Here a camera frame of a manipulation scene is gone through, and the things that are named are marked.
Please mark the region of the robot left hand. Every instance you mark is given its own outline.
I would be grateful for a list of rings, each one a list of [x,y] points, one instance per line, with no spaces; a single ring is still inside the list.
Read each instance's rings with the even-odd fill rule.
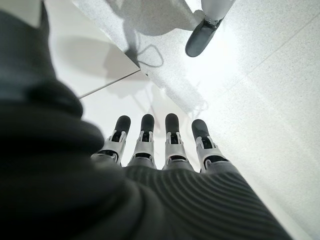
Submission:
[[[134,154],[121,165],[131,120],[108,139],[82,119],[56,78],[42,0],[0,5],[0,235],[9,240],[288,240],[210,137],[191,128],[194,171],[178,117],[165,118],[165,165],[153,154],[154,118],[143,116]]]

